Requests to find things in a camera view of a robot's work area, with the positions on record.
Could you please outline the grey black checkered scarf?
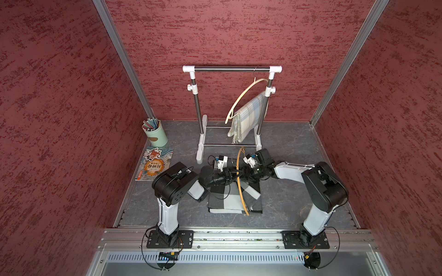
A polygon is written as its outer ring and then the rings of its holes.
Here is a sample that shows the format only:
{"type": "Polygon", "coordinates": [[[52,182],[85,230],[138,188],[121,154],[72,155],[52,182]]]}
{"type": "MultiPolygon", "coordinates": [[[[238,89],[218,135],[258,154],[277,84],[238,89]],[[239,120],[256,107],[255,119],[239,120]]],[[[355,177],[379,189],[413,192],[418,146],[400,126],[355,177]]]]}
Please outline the grey black checkered scarf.
{"type": "MultiPolygon", "coordinates": [[[[262,213],[263,207],[260,184],[241,181],[241,187],[249,214],[262,213]]],[[[210,189],[208,211],[210,213],[245,213],[239,196],[237,183],[234,182],[226,186],[213,186],[210,189]]]]}

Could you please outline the brown wooden hanger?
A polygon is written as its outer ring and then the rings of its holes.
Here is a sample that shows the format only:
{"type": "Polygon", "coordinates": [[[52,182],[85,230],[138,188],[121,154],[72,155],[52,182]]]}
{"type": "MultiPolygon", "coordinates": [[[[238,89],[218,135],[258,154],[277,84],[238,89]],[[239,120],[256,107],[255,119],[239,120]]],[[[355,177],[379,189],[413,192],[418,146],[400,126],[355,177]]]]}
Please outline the brown wooden hanger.
{"type": "Polygon", "coordinates": [[[238,151],[237,158],[236,158],[236,170],[237,170],[237,186],[238,186],[238,192],[239,192],[239,196],[241,199],[242,207],[243,207],[243,210],[245,211],[245,214],[247,216],[249,216],[249,211],[247,209],[246,202],[245,202],[243,194],[242,194],[241,179],[239,176],[239,165],[240,165],[241,154],[243,154],[243,156],[245,156],[245,147],[241,147],[238,151]]]}

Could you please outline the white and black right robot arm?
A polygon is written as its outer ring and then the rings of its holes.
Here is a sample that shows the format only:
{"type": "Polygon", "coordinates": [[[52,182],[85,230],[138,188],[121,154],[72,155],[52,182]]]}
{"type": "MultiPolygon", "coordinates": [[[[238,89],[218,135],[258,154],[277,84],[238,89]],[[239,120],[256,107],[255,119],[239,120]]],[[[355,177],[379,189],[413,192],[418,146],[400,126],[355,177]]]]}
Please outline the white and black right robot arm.
{"type": "Polygon", "coordinates": [[[346,186],[326,162],[307,165],[280,162],[254,168],[246,164],[239,170],[239,175],[244,180],[272,177],[299,182],[306,186],[312,207],[298,234],[300,244],[304,248],[315,246],[332,213],[348,200],[346,186]]]}

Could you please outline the blue plaid fringed scarf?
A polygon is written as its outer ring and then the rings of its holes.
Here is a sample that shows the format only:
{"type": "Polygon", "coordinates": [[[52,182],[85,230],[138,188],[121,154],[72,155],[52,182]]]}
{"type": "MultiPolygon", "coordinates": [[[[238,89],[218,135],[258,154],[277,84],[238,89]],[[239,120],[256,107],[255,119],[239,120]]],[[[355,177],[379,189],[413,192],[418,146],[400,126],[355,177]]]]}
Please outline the blue plaid fringed scarf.
{"type": "Polygon", "coordinates": [[[249,132],[259,124],[264,102],[265,92],[262,92],[236,111],[227,134],[233,138],[232,144],[243,142],[249,132]]]}

